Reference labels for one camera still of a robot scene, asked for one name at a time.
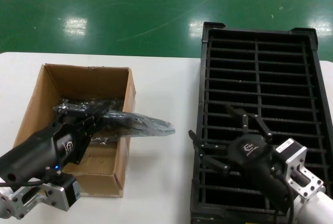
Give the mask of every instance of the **black cable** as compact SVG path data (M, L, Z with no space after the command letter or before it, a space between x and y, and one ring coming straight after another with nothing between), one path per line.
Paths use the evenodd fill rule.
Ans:
M282 175L276 175L276 178L280 180L287 188L288 191L288 202L289 202L289 219L288 224L292 224L293 221L293 215L294 215L294 208L293 208L293 193L292 188L289 185L289 183L286 181L286 179Z
M12 187L21 187L21 186L40 186L42 184L44 184L43 180L29 181L29 182L24 182L24 183L2 182L2 183L0 183L0 188L12 188Z

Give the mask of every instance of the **white table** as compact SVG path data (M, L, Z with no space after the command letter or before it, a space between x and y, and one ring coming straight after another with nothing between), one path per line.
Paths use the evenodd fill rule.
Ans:
M133 138L124 198L82 197L68 212L37 205L21 221L0 223L190 223L190 188L198 108L199 64L195 58L3 53L0 55L0 155L14 143L41 64L130 67L136 86L135 111L169 121L176 134ZM333 64L323 62L333 107Z

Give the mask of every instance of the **cardboard box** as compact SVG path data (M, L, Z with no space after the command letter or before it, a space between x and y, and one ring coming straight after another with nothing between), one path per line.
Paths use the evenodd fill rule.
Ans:
M132 112L135 93L130 68L45 64L14 146L53 120L53 107L62 97L123 98L123 111ZM121 138L115 145L90 145L79 165L68 164L63 171L76 177L84 196L122 197L129 147L130 138Z

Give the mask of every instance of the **black plastic tray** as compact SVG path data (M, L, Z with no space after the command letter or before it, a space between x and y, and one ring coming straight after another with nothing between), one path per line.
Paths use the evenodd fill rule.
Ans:
M205 22L196 130L211 144L205 153L226 161L215 147L242 132L223 104L242 107L263 117L274 145L292 137L308 147L305 166L325 181L331 196L333 131L317 47L314 29L253 31ZM190 209L191 223L272 223L274 214L268 199L239 173L223 178L201 166L198 154Z

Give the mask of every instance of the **green floor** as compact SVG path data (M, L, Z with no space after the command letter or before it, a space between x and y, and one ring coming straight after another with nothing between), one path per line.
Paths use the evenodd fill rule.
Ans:
M317 29L333 61L333 0L0 0L0 53L200 57L202 23Z

